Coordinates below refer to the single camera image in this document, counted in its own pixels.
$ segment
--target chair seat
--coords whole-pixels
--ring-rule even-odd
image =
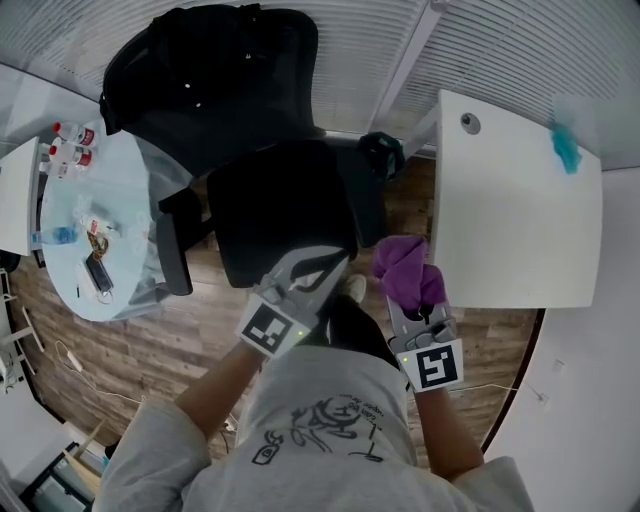
[[[217,169],[209,205],[231,286],[259,282],[288,251],[312,245],[358,252],[335,153],[323,141],[279,144]]]

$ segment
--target electrical outlet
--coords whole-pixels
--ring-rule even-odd
[[[564,369],[567,365],[564,364],[560,359],[556,359],[553,362],[553,366],[551,367],[551,371],[557,375],[562,375],[564,373]]]
[[[224,428],[227,432],[236,432],[238,430],[238,424],[229,416],[227,421],[224,422]]]

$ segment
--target metal frame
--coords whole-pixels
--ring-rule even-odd
[[[360,137],[365,135],[364,133],[356,133],[356,132],[337,132],[337,131],[327,131],[326,138],[330,141],[335,142],[336,144],[345,145],[345,146],[355,146]],[[401,144],[404,143],[402,139],[398,139]],[[417,151],[415,151],[412,155],[417,158],[426,158],[429,160],[436,159],[436,146],[434,144],[423,144]]]
[[[390,73],[387,79],[384,94],[380,97],[374,113],[369,122],[368,131],[380,129],[387,120],[389,111],[393,106],[396,98],[400,94],[404,83],[407,81],[409,74],[423,48],[427,44],[431,33],[435,29],[440,16],[446,11],[448,0],[427,0],[422,15],[416,23],[415,29],[407,46],[404,50],[402,58],[397,67]]]
[[[437,129],[439,119],[440,103],[438,102],[426,116],[418,121],[411,129],[409,137],[403,141],[402,151],[405,159],[408,159],[420,151],[428,140],[433,140],[432,136]]]

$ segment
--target white wall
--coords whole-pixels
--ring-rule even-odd
[[[94,101],[0,64],[0,141],[22,143],[35,135],[50,141],[56,121],[86,123],[99,117]],[[0,156],[7,149],[0,144]]]
[[[98,117],[95,102],[0,65],[0,141],[20,144],[35,135],[52,140],[55,121],[84,123]],[[0,144],[0,156],[10,150]],[[0,338],[8,332],[6,312],[0,304]],[[15,357],[12,346],[2,350],[12,351]],[[16,492],[30,484],[70,442],[63,425],[33,399],[26,381],[16,384],[7,395],[0,392],[0,462]]]
[[[593,305],[547,311],[487,453],[515,457],[538,512],[622,512],[640,495],[640,169],[603,188]]]
[[[12,352],[15,358],[12,345],[2,350]],[[16,377],[22,375],[19,368],[16,370]],[[34,400],[26,380],[15,384],[6,395],[0,391],[0,463],[17,494],[70,443],[67,430]]]

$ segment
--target bottle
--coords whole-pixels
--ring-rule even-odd
[[[69,166],[61,162],[49,160],[48,162],[40,162],[38,169],[41,173],[47,174],[52,178],[65,178],[67,176]]]
[[[75,228],[53,228],[37,231],[31,235],[34,244],[65,245],[73,244],[78,240],[78,232]]]
[[[62,140],[75,144],[76,146],[94,146],[97,142],[96,132],[90,128],[85,128],[75,123],[55,123],[53,131]]]
[[[76,167],[80,172],[87,169],[92,158],[93,152],[89,148],[63,142],[60,137],[56,137],[49,148],[49,159],[52,162]]]

